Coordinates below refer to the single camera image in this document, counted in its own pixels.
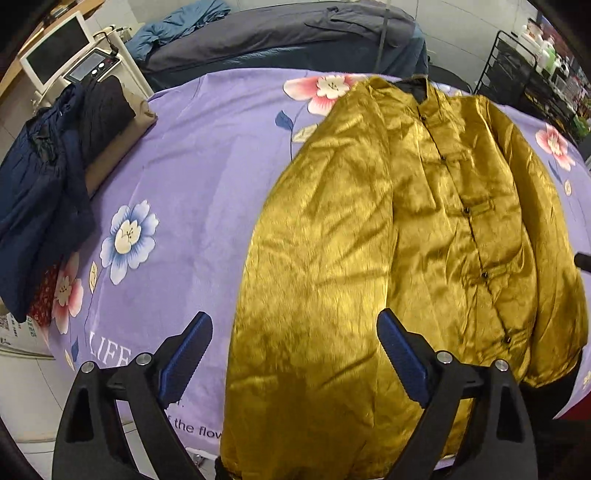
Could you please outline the blue crumpled quilt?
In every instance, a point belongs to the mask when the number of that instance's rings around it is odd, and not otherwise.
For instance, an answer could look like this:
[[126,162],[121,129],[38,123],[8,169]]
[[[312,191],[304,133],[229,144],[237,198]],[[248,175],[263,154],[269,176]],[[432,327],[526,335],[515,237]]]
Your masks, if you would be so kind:
[[153,50],[221,20],[230,12],[230,6],[224,1],[195,1],[161,20],[145,23],[125,43],[126,49],[136,63],[144,63]]

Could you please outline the brown folded garment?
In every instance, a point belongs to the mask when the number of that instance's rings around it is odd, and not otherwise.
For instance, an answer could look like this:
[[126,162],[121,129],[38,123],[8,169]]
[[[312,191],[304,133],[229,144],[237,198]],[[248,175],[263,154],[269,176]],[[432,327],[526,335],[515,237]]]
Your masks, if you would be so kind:
[[157,121],[156,113],[149,108],[145,99],[125,87],[122,88],[122,93],[135,116],[85,168],[85,183],[90,198],[94,196],[125,155]]

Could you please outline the dark folded clothes pile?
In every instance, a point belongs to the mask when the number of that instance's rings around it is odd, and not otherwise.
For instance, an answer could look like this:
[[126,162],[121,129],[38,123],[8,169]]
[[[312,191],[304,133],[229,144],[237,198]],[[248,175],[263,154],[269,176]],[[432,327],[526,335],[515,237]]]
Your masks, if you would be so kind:
[[44,272],[95,221],[85,171],[134,119],[120,81],[68,85],[21,129],[1,164],[1,299],[24,322]]

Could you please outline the green bottle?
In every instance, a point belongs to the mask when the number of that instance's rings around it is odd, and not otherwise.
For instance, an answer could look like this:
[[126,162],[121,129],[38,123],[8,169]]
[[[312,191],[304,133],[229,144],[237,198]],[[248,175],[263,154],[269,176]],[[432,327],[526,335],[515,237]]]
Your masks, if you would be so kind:
[[544,70],[547,71],[550,76],[552,76],[559,65],[559,58],[555,48],[552,45],[546,47],[546,53],[547,58]]

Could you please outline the black round stool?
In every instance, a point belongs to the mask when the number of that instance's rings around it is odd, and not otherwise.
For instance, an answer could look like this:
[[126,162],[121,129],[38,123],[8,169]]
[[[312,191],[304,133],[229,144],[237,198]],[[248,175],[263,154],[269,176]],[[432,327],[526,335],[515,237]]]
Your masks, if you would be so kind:
[[457,74],[443,67],[429,65],[429,78],[432,82],[453,87],[468,94],[472,93],[471,85]]

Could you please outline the grey metal pole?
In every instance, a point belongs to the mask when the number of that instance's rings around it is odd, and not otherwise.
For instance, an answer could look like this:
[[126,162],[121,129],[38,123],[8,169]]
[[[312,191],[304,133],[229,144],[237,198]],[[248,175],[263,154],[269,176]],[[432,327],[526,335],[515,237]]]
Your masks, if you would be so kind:
[[386,45],[386,38],[387,38],[387,33],[388,33],[388,25],[389,25],[389,20],[390,20],[390,13],[391,13],[391,0],[387,0],[386,1],[386,6],[385,6],[385,11],[384,11],[384,15],[383,15],[383,24],[382,24],[382,29],[381,29],[381,35],[380,35],[380,42],[379,42],[379,47],[377,50],[377,56],[376,56],[376,62],[374,65],[374,69],[373,69],[373,73],[377,74],[380,71],[380,66],[381,66],[381,62],[382,62],[382,58],[383,58],[383,54],[384,54],[384,49],[385,49],[385,45]]

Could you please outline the grey blanket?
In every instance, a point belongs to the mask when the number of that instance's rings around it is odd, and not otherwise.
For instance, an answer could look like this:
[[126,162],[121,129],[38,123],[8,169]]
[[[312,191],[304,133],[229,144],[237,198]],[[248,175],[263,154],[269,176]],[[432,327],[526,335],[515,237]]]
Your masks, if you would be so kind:
[[156,22],[142,28],[127,50],[145,72],[205,64],[274,47],[351,40],[359,37],[399,47],[416,21],[398,7],[377,1],[325,1],[266,6],[229,13],[189,34],[171,38]]

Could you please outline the white control unit machine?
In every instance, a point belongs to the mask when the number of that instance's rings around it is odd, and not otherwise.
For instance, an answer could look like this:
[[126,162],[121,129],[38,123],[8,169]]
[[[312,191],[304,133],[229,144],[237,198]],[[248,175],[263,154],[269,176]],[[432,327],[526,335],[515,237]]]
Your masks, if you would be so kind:
[[113,27],[96,32],[93,39],[92,45],[62,67],[47,86],[35,91],[34,112],[49,107],[70,84],[100,82],[108,77],[116,77],[122,87],[142,99],[147,100],[153,95],[152,88]]

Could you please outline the white monitor screen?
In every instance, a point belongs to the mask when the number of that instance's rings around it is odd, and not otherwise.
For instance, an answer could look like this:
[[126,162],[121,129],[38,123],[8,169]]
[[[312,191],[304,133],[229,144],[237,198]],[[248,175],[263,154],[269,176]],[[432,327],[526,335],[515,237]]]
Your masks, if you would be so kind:
[[39,92],[44,92],[56,75],[93,42],[80,12],[61,20],[19,57],[22,69]]

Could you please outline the purple floral bed sheet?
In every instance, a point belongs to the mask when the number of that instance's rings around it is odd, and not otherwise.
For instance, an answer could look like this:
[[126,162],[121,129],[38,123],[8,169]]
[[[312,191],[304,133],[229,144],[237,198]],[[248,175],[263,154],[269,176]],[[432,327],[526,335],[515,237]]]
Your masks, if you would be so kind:
[[[221,456],[229,347],[253,230],[304,143],[370,78],[238,69],[156,93],[156,123],[91,199],[95,229],[59,269],[48,332],[55,359],[69,372],[87,361],[124,366],[207,313],[211,343],[165,413],[185,447]],[[449,96],[482,96],[427,81]],[[548,170],[573,258],[587,251],[590,175],[582,158],[551,125],[491,102]],[[560,412],[590,392],[590,278],[577,271],[588,314],[577,371],[557,387],[532,388],[541,407],[560,393]]]

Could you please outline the gold satin padded jacket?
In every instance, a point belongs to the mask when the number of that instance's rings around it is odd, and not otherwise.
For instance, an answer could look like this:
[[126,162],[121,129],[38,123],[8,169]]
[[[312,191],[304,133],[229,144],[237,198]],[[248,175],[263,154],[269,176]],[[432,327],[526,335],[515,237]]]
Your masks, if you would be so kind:
[[237,479],[374,479],[422,414],[377,336],[392,310],[460,361],[533,389],[572,378],[586,296],[552,178],[482,96],[357,83],[280,175],[253,230],[226,372]]

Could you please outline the massage bed teal cover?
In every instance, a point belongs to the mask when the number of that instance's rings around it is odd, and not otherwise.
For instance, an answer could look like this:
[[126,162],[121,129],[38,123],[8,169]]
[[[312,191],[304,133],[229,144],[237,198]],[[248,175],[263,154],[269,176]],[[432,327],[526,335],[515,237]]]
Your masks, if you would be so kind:
[[208,73],[240,68],[280,68],[322,73],[378,73],[398,78],[429,73],[423,35],[416,32],[404,45],[379,45],[362,37],[273,47],[205,63],[183,60],[171,53],[153,55],[141,68],[150,87],[160,91],[182,85]]

